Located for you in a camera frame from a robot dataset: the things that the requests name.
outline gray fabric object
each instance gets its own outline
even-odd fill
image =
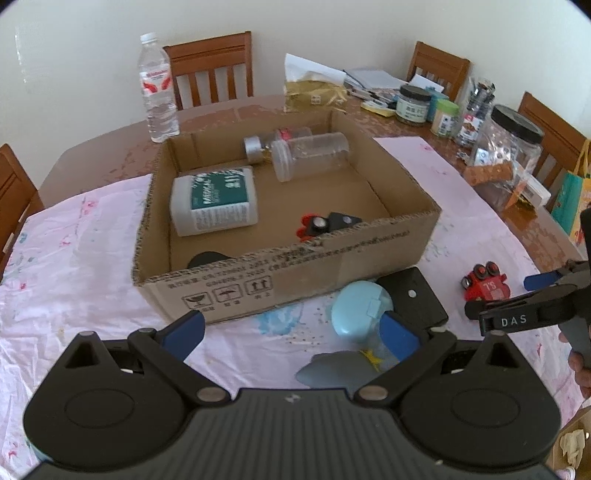
[[[311,388],[345,388],[349,396],[379,375],[360,352],[319,353],[295,375]]]

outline green label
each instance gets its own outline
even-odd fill
[[[213,171],[193,176],[191,210],[248,202],[244,170]]]

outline jar with black lid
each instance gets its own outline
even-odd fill
[[[496,165],[510,162],[513,179],[484,183],[475,190],[496,211],[513,205],[519,198],[542,154],[543,130],[505,105],[495,105],[474,144],[468,164]]]
[[[403,124],[420,127],[427,121],[431,93],[413,85],[403,85],[398,94],[396,117]]]

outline black rectangular object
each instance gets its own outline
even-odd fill
[[[429,329],[447,322],[447,312],[417,267],[380,277],[376,283],[389,293],[394,310],[415,327]],[[414,298],[410,290],[416,292]]]

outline chair backrest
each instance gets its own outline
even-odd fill
[[[170,56],[171,69],[173,71],[174,96],[177,108],[183,109],[177,77],[187,75],[193,106],[201,105],[199,88],[195,73],[207,71],[209,76],[209,89],[212,103],[219,101],[215,70],[226,68],[228,78],[228,98],[236,99],[236,81],[234,78],[234,65],[246,66],[246,94],[252,93],[252,41],[251,33],[243,32],[224,37],[208,38],[189,43],[181,43],[164,47]]]
[[[4,144],[0,147],[0,280],[26,218],[41,210],[37,189],[12,149]]]
[[[553,167],[550,164],[547,165],[545,170],[550,167],[551,169],[542,180],[542,185],[550,190],[550,187],[563,170],[574,169],[581,149],[583,148],[585,136],[575,127],[560,118],[557,113],[550,110],[530,92],[524,93],[519,106],[519,113],[544,131],[542,156],[538,160],[533,175],[538,178],[540,170],[547,161],[550,161],[548,157],[552,157],[555,165]],[[555,201],[556,195],[553,195],[553,198],[546,204],[546,208],[551,210]]]
[[[418,41],[414,47],[414,55],[408,68],[407,81],[409,82],[415,73],[422,75],[444,87],[445,93],[452,101],[464,85],[470,60],[461,59],[451,53],[432,47]]]

